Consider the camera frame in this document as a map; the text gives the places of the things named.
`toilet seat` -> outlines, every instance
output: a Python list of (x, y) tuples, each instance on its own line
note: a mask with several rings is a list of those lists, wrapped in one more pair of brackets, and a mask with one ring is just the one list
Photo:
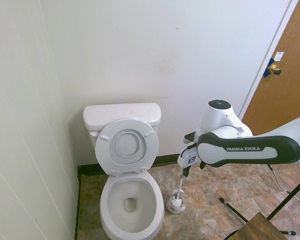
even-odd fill
[(159, 150), (154, 129), (138, 118), (122, 118), (107, 124), (98, 135), (95, 156), (108, 175), (150, 169)]

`tile floor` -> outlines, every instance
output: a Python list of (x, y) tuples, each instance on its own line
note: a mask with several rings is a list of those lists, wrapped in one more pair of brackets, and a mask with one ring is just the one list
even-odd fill
[[(279, 182), (292, 190), (300, 182), (300, 164), (272, 166)], [(180, 183), (181, 168), (177, 164), (148, 170), (158, 183), (163, 200)], [(77, 240), (108, 240), (99, 216), (100, 197), (107, 175), (81, 178)], [(198, 164), (191, 167), (183, 181), (186, 209), (179, 215), (165, 210), (163, 226), (155, 240), (223, 240), (244, 222), (220, 203), (223, 197), (248, 220), (261, 212), (266, 217), (286, 197), (273, 173), (266, 165), (227, 164), (219, 168)], [(296, 231), (300, 240), (300, 202), (292, 199), (272, 220), (281, 231)]]

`black metal stand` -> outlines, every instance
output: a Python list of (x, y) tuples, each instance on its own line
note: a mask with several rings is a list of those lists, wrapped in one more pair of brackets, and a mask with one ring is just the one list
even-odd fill
[[(269, 221), (300, 191), (300, 183), (298, 186), (293, 189), (291, 193), (273, 210), (272, 213), (266, 218)], [(225, 201), (222, 197), (219, 198), (220, 202), (222, 202), (224, 205), (226, 205), (228, 208), (230, 208), (235, 214), (237, 214), (243, 221), (246, 223), (248, 220), (242, 216), (236, 209), (234, 209), (227, 201)], [(235, 234), (238, 230), (230, 233), (224, 240), (229, 239), (233, 234)], [(295, 231), (280, 231), (282, 234), (287, 234), (287, 235), (296, 235)]]

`wooden door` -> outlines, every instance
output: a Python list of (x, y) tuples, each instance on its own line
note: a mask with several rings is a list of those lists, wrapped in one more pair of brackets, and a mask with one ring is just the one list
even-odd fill
[(253, 135), (276, 129), (300, 117), (300, 0), (272, 55), (284, 52), (273, 64), (280, 76), (262, 77), (242, 121)]

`baseboard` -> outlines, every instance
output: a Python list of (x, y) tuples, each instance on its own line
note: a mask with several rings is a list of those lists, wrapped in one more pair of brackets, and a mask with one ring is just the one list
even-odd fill
[[(179, 154), (157, 156), (151, 167), (154, 168), (154, 167), (160, 167), (160, 166), (165, 166), (165, 165), (170, 165), (170, 164), (176, 164), (178, 157), (179, 157)], [(79, 178), (79, 172), (80, 172), (80, 175), (83, 174), (86, 176), (95, 176), (95, 175), (106, 174), (98, 163), (81, 165), (78, 169), (78, 178)]]
[(77, 177), (78, 177), (78, 180), (79, 180), (79, 193), (78, 193), (78, 202), (77, 202), (77, 206), (76, 206), (74, 240), (77, 240), (77, 238), (78, 238), (78, 222), (79, 222), (79, 209), (80, 209), (81, 170), (80, 170), (80, 166), (79, 165), (78, 165)]

